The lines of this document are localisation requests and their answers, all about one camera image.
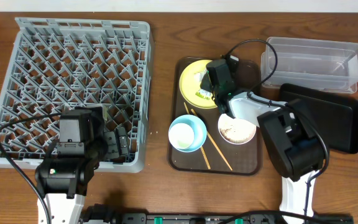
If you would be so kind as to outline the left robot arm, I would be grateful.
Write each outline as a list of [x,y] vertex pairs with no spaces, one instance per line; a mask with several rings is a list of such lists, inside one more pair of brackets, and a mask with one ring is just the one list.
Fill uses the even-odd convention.
[[39,223],[78,223],[88,183],[101,161],[129,153],[124,128],[106,131],[103,105],[64,111],[59,120],[59,139],[48,147],[35,170]]

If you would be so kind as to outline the white cup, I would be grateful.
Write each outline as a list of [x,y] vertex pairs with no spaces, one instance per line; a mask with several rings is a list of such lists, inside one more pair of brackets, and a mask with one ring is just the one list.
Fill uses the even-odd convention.
[[195,134],[190,125],[174,124],[168,132],[170,144],[176,149],[188,149],[194,141]]

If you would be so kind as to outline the light blue bowl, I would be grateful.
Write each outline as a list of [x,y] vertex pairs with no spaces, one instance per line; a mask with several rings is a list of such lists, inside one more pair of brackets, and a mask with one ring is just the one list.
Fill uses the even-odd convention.
[[190,125],[194,131],[195,138],[193,144],[188,149],[176,149],[174,147],[173,148],[185,153],[197,151],[205,143],[207,137],[207,130],[204,122],[197,116],[185,114],[175,118],[174,121],[171,123],[169,129],[177,123],[185,123]]

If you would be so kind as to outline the green snack wrapper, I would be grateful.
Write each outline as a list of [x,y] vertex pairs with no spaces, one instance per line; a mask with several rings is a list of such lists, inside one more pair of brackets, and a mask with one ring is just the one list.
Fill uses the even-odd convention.
[[210,92],[210,81],[208,78],[207,69],[202,70],[201,72],[194,74],[194,79],[196,82],[200,83],[200,89],[196,92],[196,95],[200,98],[210,100],[212,97],[212,93]]

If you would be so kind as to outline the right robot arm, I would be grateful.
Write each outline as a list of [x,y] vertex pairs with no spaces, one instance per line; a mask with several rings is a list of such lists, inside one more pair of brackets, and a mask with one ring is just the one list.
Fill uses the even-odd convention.
[[314,215],[314,183],[328,167],[329,152],[302,100],[272,101],[235,84],[237,58],[206,64],[200,87],[212,94],[221,114],[256,125],[269,158],[282,176],[280,211],[287,223],[303,223],[288,213]]

